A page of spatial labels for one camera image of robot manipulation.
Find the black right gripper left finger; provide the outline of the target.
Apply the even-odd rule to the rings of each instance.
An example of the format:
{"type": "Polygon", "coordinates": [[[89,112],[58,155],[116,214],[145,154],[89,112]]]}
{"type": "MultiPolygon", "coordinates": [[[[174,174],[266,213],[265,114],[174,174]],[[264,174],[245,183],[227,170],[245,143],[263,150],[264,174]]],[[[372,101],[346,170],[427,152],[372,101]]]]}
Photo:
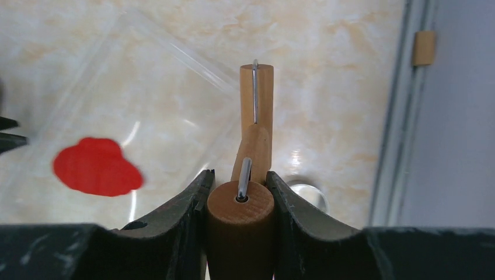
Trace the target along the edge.
{"type": "Polygon", "coordinates": [[[2,279],[204,279],[203,170],[182,192],[121,229],[92,223],[1,226],[2,279]]]}

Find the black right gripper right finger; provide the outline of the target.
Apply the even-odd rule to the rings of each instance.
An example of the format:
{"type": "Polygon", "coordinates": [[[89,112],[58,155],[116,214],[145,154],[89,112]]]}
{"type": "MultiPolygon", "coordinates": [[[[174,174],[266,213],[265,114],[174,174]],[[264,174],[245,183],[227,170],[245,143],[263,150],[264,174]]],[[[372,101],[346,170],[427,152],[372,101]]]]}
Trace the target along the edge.
{"type": "Polygon", "coordinates": [[[270,171],[276,279],[493,279],[494,230],[353,228],[296,195],[270,171]]]}

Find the red dough piece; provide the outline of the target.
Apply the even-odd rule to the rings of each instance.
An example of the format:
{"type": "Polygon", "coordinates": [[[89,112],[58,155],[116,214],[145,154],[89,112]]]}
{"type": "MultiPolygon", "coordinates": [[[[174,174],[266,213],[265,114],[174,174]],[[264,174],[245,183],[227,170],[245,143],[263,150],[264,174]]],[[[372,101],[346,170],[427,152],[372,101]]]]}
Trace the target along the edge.
{"type": "Polygon", "coordinates": [[[141,171],[109,138],[82,138],[55,156],[52,170],[68,188],[104,197],[126,195],[144,185],[141,171]]]}

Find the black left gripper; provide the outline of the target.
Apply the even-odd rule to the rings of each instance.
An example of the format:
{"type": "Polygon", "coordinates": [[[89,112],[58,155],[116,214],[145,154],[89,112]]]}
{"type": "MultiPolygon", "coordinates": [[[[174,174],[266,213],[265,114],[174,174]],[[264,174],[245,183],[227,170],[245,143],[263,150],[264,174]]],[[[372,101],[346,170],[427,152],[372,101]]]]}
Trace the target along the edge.
{"type": "Polygon", "coordinates": [[[16,120],[1,117],[1,154],[29,144],[29,139],[25,136],[4,132],[17,127],[19,123],[16,120]]]}

